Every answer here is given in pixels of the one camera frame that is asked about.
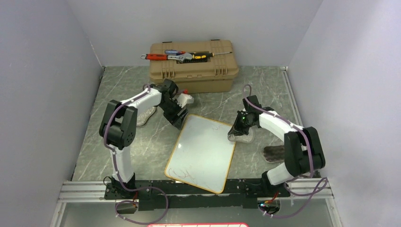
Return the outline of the yellow framed whiteboard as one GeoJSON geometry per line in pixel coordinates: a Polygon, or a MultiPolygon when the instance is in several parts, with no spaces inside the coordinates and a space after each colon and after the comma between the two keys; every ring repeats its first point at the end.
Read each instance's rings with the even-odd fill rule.
{"type": "Polygon", "coordinates": [[[230,169],[235,142],[231,125],[190,114],[165,167],[165,175],[211,193],[221,194],[230,169]]]}

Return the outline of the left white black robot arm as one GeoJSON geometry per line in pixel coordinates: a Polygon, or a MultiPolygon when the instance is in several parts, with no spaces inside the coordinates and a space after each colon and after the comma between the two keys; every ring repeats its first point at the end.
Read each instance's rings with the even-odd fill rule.
{"type": "Polygon", "coordinates": [[[144,85],[143,90],[131,98],[111,100],[107,104],[99,135],[110,151],[112,178],[119,182],[117,192],[123,198],[131,198],[136,192],[130,146],[136,136],[138,116],[152,107],[159,107],[164,118],[180,130],[188,114],[186,106],[193,102],[191,95],[179,92],[178,86],[172,80],[166,79],[160,85],[144,85]]]}

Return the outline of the grey mesh scrubbing pad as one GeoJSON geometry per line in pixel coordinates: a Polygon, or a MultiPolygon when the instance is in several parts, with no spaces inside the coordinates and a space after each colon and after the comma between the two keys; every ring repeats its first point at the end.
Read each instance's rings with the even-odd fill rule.
{"type": "Polygon", "coordinates": [[[252,143],[254,141],[255,138],[255,132],[253,130],[253,128],[250,128],[248,131],[248,134],[244,134],[244,135],[228,135],[227,139],[231,142],[241,142],[241,143],[252,143]]]}

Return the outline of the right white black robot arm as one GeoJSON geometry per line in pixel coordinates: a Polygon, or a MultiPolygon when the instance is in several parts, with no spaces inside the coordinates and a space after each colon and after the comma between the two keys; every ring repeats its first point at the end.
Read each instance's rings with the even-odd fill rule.
{"type": "Polygon", "coordinates": [[[317,129],[290,122],[270,107],[262,107],[257,96],[243,99],[244,108],[237,117],[227,138],[232,142],[250,143],[254,136],[251,128],[256,126],[273,133],[284,143],[284,162],[266,171],[261,182],[261,192],[272,196],[279,184],[325,167],[325,157],[317,129]]]}

